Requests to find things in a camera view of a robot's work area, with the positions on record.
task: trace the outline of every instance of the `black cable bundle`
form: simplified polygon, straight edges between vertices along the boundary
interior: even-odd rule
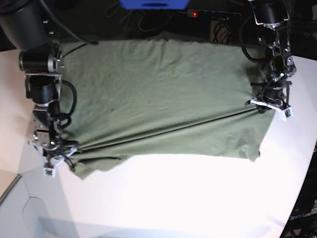
[[[244,53],[244,55],[248,58],[248,60],[250,60],[253,63],[264,63],[265,62],[265,58],[262,59],[255,59],[253,58],[251,55],[249,55],[246,45],[244,44],[244,40],[243,40],[243,30],[245,25],[247,24],[247,22],[249,20],[251,20],[253,18],[252,15],[248,16],[247,18],[244,19],[244,21],[242,22],[241,26],[240,26],[240,30],[239,30],[239,41],[240,41],[240,45],[241,45],[241,49],[242,52]]]
[[[63,58],[65,58],[67,55],[73,53],[74,51],[76,51],[76,50],[78,50],[78,49],[80,49],[80,48],[82,48],[82,47],[84,47],[84,46],[86,46],[86,45],[88,45],[88,44],[87,44],[87,43],[83,43],[82,45],[77,46],[77,47],[71,49],[71,50],[68,51],[67,53],[63,54]]]
[[[223,32],[219,37],[219,33],[221,32],[222,29],[226,28],[226,31]],[[218,42],[218,43],[222,43],[222,44],[228,44],[229,42],[231,42],[232,40],[232,30],[228,27],[228,24],[225,22],[220,21],[219,23],[217,23],[214,26],[213,29],[213,34],[214,34],[214,38],[213,41],[214,42]]]
[[[68,126],[70,126],[71,124],[71,116],[73,115],[73,113],[75,112],[76,109],[76,105],[77,105],[77,91],[74,87],[74,85],[72,85],[70,82],[62,80],[62,84],[69,87],[70,90],[72,91],[73,94],[73,103],[71,105],[71,109],[69,111],[69,113],[60,113],[56,116],[55,119],[60,120],[61,122],[64,120],[67,120],[66,123],[62,124],[60,127],[61,129],[65,129]]]

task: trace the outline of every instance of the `black cable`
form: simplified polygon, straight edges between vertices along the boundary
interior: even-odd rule
[[[219,37],[220,42],[223,44],[228,43],[228,40],[226,42],[225,42],[225,40],[230,37],[230,34],[231,34],[231,30],[227,30],[226,32],[222,33],[222,35],[220,35],[220,37]]]
[[[217,39],[217,42],[219,42],[219,40],[220,40],[220,39],[218,39],[218,34],[220,33],[220,31],[221,31],[223,28],[224,28],[224,24],[221,23],[221,24],[219,25],[219,28],[217,29],[216,35],[215,35],[215,37],[216,37],[216,39]]]
[[[140,11],[140,10],[136,10],[138,13],[140,13],[142,16],[145,16],[145,14],[142,12],[142,11]]]
[[[70,51],[68,51],[67,53],[65,53],[65,54],[63,55],[63,58],[65,58],[67,55],[73,53],[74,51],[76,51],[76,50],[78,50],[78,49],[80,49],[80,48],[82,48],[82,47],[84,47],[84,46],[86,46],[86,45],[88,45],[88,44],[87,44],[87,43],[83,43],[82,45],[73,48],[72,50],[70,50]]]
[[[78,146],[79,142],[77,140],[63,140],[64,146]]]
[[[291,82],[286,82],[286,105],[289,105],[288,103],[289,103],[289,92],[290,92],[290,90],[289,90],[289,86],[291,85]]]
[[[110,6],[108,6],[105,11],[104,11],[104,17],[105,18],[113,18],[115,17],[119,10],[121,9],[121,2],[120,1],[117,1],[113,4],[111,4]],[[130,21],[131,21],[131,18],[132,18],[132,15],[133,15],[134,11],[133,10],[129,10],[125,16],[120,20],[119,22],[119,26],[123,29],[125,29]]]
[[[99,42],[98,41],[88,41],[86,40],[84,37],[82,37],[81,35],[78,35],[74,32],[72,32],[66,25],[64,25],[59,19],[58,17],[50,10],[50,8],[46,5],[44,0],[40,0],[42,7],[44,8],[44,10],[47,12],[47,14],[50,16],[50,18],[63,30],[65,30],[69,35],[71,35],[73,38],[75,38],[78,41],[82,41],[85,42],[89,45],[98,45]]]
[[[222,28],[223,28],[222,22],[218,22],[218,23],[214,26],[214,29],[213,29],[213,35],[214,35],[213,41],[219,42],[219,40],[218,40],[218,34],[219,34],[219,31],[220,31]]]
[[[247,22],[252,18],[253,16],[250,15],[248,16],[246,19],[244,19],[244,21],[242,22],[240,29],[239,29],[239,41],[240,41],[240,45],[241,45],[241,49],[242,52],[244,53],[244,55],[248,58],[248,60],[250,60],[253,63],[264,63],[265,62],[265,58],[262,59],[255,59],[253,58],[251,55],[249,55],[247,48],[244,44],[244,40],[243,40],[243,29],[244,26],[247,24]]]
[[[144,30],[144,29],[141,27],[141,22],[142,22],[143,18],[144,18],[144,16],[141,16],[141,18],[140,18],[139,21],[138,21],[138,28],[139,28],[139,30],[142,31],[142,32],[151,32],[151,31],[158,30],[158,29],[164,27],[165,25],[167,25],[167,24],[171,21],[171,19],[172,19],[172,17],[169,17],[168,20],[165,21],[164,23],[162,23],[161,25],[159,25],[159,26],[157,26],[157,27],[154,27],[154,28],[152,28],[152,29],[149,29],[149,30]]]
[[[55,117],[55,120],[60,120],[61,122],[67,120],[65,124],[61,124],[60,128],[65,129],[66,127],[70,126],[71,124],[71,117],[67,113],[60,113]]]
[[[70,170],[75,172],[75,167],[76,165],[71,161],[70,158],[68,158],[65,154],[63,154],[64,158],[65,158],[65,163],[67,163],[67,165],[69,166]]]
[[[228,33],[229,31],[227,30],[227,31],[224,31],[220,36],[219,36],[219,41],[220,41],[220,43],[223,43],[223,39],[221,40],[221,38],[223,37],[223,36],[225,36],[227,33]]]
[[[74,85],[72,85],[70,82],[68,82],[66,80],[62,80],[61,83],[65,86],[69,87],[71,92],[73,93],[73,103],[72,103],[71,109],[68,113],[68,115],[71,117],[71,115],[73,115],[73,113],[76,109],[76,105],[77,105],[77,91],[76,91],[76,88],[74,87]]]

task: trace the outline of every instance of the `wires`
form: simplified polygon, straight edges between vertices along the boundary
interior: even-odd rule
[[[63,30],[65,30],[69,35],[71,35],[74,39],[78,40],[78,41],[82,41],[85,42],[86,44],[89,45],[98,45],[99,42],[98,41],[88,41],[87,39],[85,39],[84,37],[82,37],[81,35],[78,35],[74,32],[72,32],[67,26],[65,26],[59,19],[58,17],[49,9],[49,7],[46,5],[44,0],[40,0],[42,7],[44,8],[44,10],[47,12],[47,14],[50,16],[50,18]]]
[[[114,16],[116,16],[120,10],[120,6],[121,6],[120,1],[117,1],[113,4],[111,4],[109,7],[107,7],[105,9],[104,17],[105,18],[113,18]],[[132,15],[133,15],[133,12],[134,12],[133,10],[128,11],[126,13],[126,15],[120,20],[119,26],[121,28],[125,29],[129,25],[131,18],[132,18]]]
[[[74,85],[72,85],[70,82],[66,81],[66,80],[62,80],[61,82],[63,85],[67,86],[70,88],[72,94],[73,94],[73,103],[71,105],[71,109],[68,113],[68,115],[71,117],[71,115],[73,115],[75,109],[76,109],[76,105],[77,105],[77,91],[76,88],[74,87]]]
[[[70,126],[70,124],[71,124],[71,116],[73,115],[73,113],[75,112],[75,109],[76,109],[76,105],[77,105],[77,91],[76,91],[74,85],[72,85],[68,81],[62,80],[62,84],[67,86],[67,87],[69,87],[70,90],[72,91],[72,94],[73,94],[73,103],[71,105],[71,109],[70,109],[69,113],[60,113],[55,118],[55,119],[58,119],[60,121],[67,120],[67,122],[65,124],[62,124],[60,126],[62,129],[65,129],[66,127]]]
[[[142,27],[141,27],[141,22],[143,20],[144,16],[142,16],[138,22],[138,27],[139,27],[139,30],[142,31],[142,32],[151,32],[151,31],[155,31],[155,30],[158,30],[162,27],[164,27],[167,23],[170,22],[170,20],[172,19],[172,17],[169,17],[167,21],[165,21],[163,24],[161,24],[160,26],[158,27],[155,27],[155,28],[152,28],[152,29],[149,29],[149,30],[144,30]]]
[[[76,171],[76,165],[71,161],[70,158],[68,158],[65,154],[63,154],[64,158],[65,158],[65,163],[69,166],[69,169],[72,171],[72,172],[75,172]]]
[[[250,60],[251,62],[253,63],[264,63],[265,62],[265,58],[263,59],[255,59],[253,58],[251,55],[249,55],[248,51],[247,51],[247,48],[244,44],[244,40],[243,40],[243,29],[244,29],[244,26],[247,24],[247,22],[252,18],[253,16],[248,16],[241,24],[240,26],[240,29],[239,29],[239,41],[240,41],[240,44],[241,44],[241,49],[242,49],[242,52],[244,53],[244,55],[248,58],[248,60]]]
[[[232,30],[228,27],[227,23],[225,22],[218,22],[213,29],[213,41],[222,43],[222,44],[228,44],[232,40]]]
[[[76,51],[76,50],[78,50],[78,49],[80,49],[80,48],[82,48],[82,47],[84,47],[84,46],[86,46],[86,45],[87,45],[87,43],[83,43],[82,45],[73,48],[72,50],[70,50],[70,51],[68,51],[67,53],[65,53],[65,54],[63,55],[63,58],[65,58],[67,55],[73,53],[74,51]]]
[[[286,105],[289,105],[288,103],[289,103],[289,92],[290,92],[289,86],[290,85],[292,85],[292,82],[287,81],[286,82]]]

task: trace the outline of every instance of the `white tabletop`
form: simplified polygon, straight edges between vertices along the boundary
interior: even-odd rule
[[[30,196],[46,204],[60,237],[278,238],[317,139],[317,62],[295,57],[295,64],[290,94],[295,116],[284,122],[275,115],[254,163],[136,156],[85,180],[62,165],[51,179],[43,177],[40,160],[25,145],[19,172]],[[7,139],[14,141],[12,134]]]

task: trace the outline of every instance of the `black plastic part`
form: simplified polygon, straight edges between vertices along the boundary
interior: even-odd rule
[[[241,50],[242,50],[243,54],[244,54],[244,55],[248,58],[248,60],[250,60],[251,62],[253,62],[253,63],[264,63],[264,62],[266,61],[266,59],[265,59],[265,58],[262,58],[262,59],[255,59],[255,58],[253,58],[253,57],[248,53],[247,48],[246,48],[246,45],[245,45],[245,43],[244,43],[244,39],[243,39],[243,37],[244,37],[244,27],[245,27],[245,25],[247,24],[247,22],[250,21],[252,18],[253,18],[252,15],[246,17],[246,18],[243,20],[243,22],[242,22],[242,24],[241,24],[241,26],[240,26],[240,29],[239,29],[239,41],[240,41],[240,45],[241,45]]]
[[[259,106],[259,105],[257,105],[257,109],[258,109],[258,112],[260,113],[260,114],[263,114],[263,113],[265,113],[268,109],[270,109],[270,108],[267,108],[267,107],[265,107],[265,106]]]
[[[281,98],[283,95],[283,90],[275,90],[275,89],[266,89],[264,92],[264,96],[267,98],[274,100],[276,98]]]
[[[20,63],[24,72],[48,72],[49,53],[21,52]]]
[[[54,78],[43,75],[31,76],[29,79],[30,94],[36,104],[49,103],[56,92]]]
[[[12,4],[0,6],[0,25],[12,44],[21,51],[29,51],[47,44],[49,39],[40,18],[37,2],[11,2]]]
[[[60,120],[60,121],[67,120],[66,123],[61,124],[60,127],[61,127],[62,129],[65,129],[66,127],[70,126],[70,124],[71,124],[71,117],[70,117],[70,115],[67,114],[67,113],[60,113],[60,114],[58,114],[57,117],[55,117],[55,119],[58,119],[58,120]]]
[[[287,9],[283,0],[257,0],[251,4],[259,23],[280,23],[287,17]]]

